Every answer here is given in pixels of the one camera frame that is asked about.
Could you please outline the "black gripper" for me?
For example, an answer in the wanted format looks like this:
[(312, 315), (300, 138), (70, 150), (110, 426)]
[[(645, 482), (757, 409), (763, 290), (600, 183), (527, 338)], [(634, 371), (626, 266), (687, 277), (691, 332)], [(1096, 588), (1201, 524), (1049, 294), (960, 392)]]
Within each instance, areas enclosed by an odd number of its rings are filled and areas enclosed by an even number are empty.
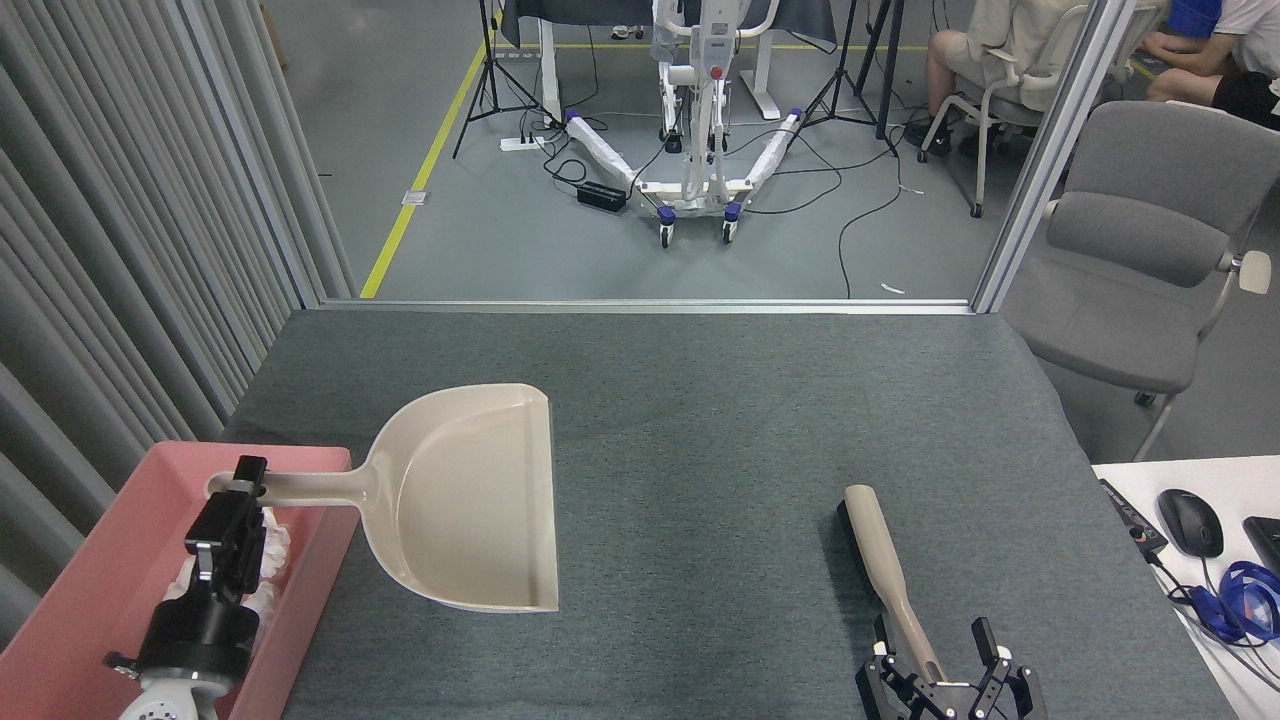
[(873, 621), (876, 642), (872, 656), (858, 670), (856, 684), (867, 719), (923, 719), (927, 710), (938, 719), (992, 719), (1001, 694), (1009, 691), (1018, 719), (1047, 719), (1041, 676), (1027, 665), (1012, 666), (1011, 652), (995, 639), (987, 618), (977, 618), (972, 634), (986, 673), (975, 685), (929, 684), (928, 703), (920, 693), (920, 678), (904, 675), (896, 664), (884, 615)]
[[(266, 541), (259, 500), (266, 470), (265, 457), (239, 457), (228, 483), (232, 498), (209, 498), (195, 519), (186, 536), (186, 548), (195, 559), (191, 589), (202, 587), (229, 601), (259, 588)], [(255, 639), (252, 609), (214, 598), (165, 600), (146, 630), (138, 673), (198, 673), (242, 682)]]

